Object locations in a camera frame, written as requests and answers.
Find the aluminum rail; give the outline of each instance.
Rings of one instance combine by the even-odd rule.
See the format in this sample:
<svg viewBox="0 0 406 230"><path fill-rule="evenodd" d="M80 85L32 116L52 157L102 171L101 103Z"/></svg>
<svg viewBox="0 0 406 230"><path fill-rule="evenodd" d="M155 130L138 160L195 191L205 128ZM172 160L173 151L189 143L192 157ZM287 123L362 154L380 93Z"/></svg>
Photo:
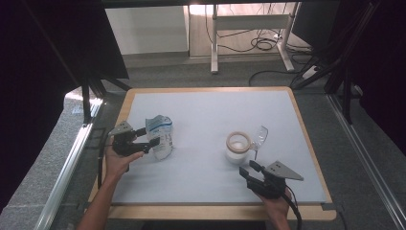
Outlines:
<svg viewBox="0 0 406 230"><path fill-rule="evenodd" d="M392 192L391 188L386 183L385 179L382 177L378 168L373 163L370 154L359 138L355 128L350 125L347 120L342 115L341 105L338 102L336 96L327 95L328 100L331 106L334 109L335 115L337 116L341 126L344 128L344 131L349 136L349 139L354 147L362 165L364 166L365 171L367 172L370 180L372 181L373 186L380 195L385 207L387 208L389 214L391 215L397 229L405 230L406 229L406 216L405 213L399 204L397 198Z"/></svg>
<svg viewBox="0 0 406 230"><path fill-rule="evenodd" d="M92 130L93 120L99 112L101 104L101 99L96 99L95 103L92 104L92 107L90 109L92 119L87 126L83 126L80 128L75 143L72 146L71 151L69 152L62 170L60 171L54 188L52 189L50 196L48 197L48 200L45 203L44 208L42 209L39 219L35 225L35 230L49 229L51 227L57 209L59 208L60 202L65 195L72 174L74 173L75 167L80 159L84 144L86 143L87 137Z"/></svg>

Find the gray floor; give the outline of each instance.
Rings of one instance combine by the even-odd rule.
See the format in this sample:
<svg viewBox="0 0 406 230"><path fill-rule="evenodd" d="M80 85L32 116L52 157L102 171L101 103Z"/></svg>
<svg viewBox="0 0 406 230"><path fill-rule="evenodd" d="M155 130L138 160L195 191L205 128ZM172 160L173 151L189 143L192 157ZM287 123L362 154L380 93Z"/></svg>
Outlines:
<svg viewBox="0 0 406 230"><path fill-rule="evenodd" d="M195 63L196 60L180 62L182 64L165 61L164 58L161 61L154 64L151 62L147 67L129 66L130 80L123 81L140 88L248 86L250 76L258 71L283 70L278 57L263 60L259 57L221 58L218 75L210 73L210 64L206 59L199 59ZM265 73L253 80L253 86L288 85L293 77ZM395 229L391 216L323 92L325 82L326 79L318 80L294 93L333 202L341 215L334 221L305 221L304 229L345 229L345 225L348 229ZM73 229L87 205L97 174L101 133L114 126L125 95L123 90L108 82L105 86L108 90L105 104L96 119L52 229ZM65 110L58 125L9 206L3 211L0 229L34 227L81 126L82 114L74 112L78 111L80 104L78 100L65 100ZM406 173L405 156L368 117L357 100L352 101L351 115L353 126L377 168L405 208L406 182L401 178ZM290 223L294 228L296 221ZM111 219L107 229L140 229L143 224L142 221ZM154 229L169 229L165 227L168 226L166 224L159 222Z"/></svg>

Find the black curtain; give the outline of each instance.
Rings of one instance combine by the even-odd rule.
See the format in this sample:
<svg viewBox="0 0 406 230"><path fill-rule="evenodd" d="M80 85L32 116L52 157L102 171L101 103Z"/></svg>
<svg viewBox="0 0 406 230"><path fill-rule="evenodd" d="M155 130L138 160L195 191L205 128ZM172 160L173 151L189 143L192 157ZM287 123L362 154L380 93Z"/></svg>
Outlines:
<svg viewBox="0 0 406 230"><path fill-rule="evenodd" d="M368 1L342 0L332 37L340 34ZM361 105L406 154L406 1L381 0L354 47L349 67L363 90Z"/></svg>
<svg viewBox="0 0 406 230"><path fill-rule="evenodd" d="M0 41L2 210L49 138L65 94L83 79L128 75L99 1L3 1Z"/></svg>

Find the hand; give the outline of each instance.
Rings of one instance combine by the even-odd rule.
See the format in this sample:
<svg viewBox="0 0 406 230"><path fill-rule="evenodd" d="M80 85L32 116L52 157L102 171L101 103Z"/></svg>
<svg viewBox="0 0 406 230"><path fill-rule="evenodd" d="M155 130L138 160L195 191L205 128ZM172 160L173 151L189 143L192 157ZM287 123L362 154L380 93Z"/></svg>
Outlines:
<svg viewBox="0 0 406 230"><path fill-rule="evenodd" d="M116 151L113 150L111 143L112 139L109 140L110 145L106 147L104 153L106 163L105 179L111 179L117 182L128 169L129 164L134 160L143 157L144 153L139 151L126 157L120 156Z"/></svg>
<svg viewBox="0 0 406 230"><path fill-rule="evenodd" d="M287 188L285 189L284 193L290 199L292 198L292 194L290 194ZM289 204L283 199L283 197L279 197L277 199L267 199L257 193L256 195L262 200L265 206L266 214L268 215L274 227L280 230L290 229L287 222Z"/></svg>

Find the cable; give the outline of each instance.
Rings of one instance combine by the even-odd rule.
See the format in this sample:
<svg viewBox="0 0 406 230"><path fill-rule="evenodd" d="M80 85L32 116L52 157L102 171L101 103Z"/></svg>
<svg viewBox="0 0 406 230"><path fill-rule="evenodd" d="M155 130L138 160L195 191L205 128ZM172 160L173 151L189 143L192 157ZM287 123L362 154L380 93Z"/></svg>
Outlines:
<svg viewBox="0 0 406 230"><path fill-rule="evenodd" d="M289 189L290 193L293 195L295 203L293 203L292 200L285 193L282 193L282 197L289 204L290 208L292 208L292 211L295 214L296 219L298 220L296 229L300 230L300 229L302 229L302 216L298 209L298 202L296 201L296 196L295 196L295 193L293 193L292 189L290 189L289 186L287 186L287 185L286 185L286 187Z"/></svg>
<svg viewBox="0 0 406 230"><path fill-rule="evenodd" d="M103 134L102 136L104 136L104 138L102 139L102 141L99 144L99 157L98 157L98 162L99 162L99 166L98 166L98 189L101 187L102 185L102 160L104 158L104 148L107 147L107 145L105 144L107 142L107 139L109 137L108 133L111 132L111 130L113 130L113 128L110 129L109 132L107 132L107 135L104 136L105 134L105 128L103 129Z"/></svg>

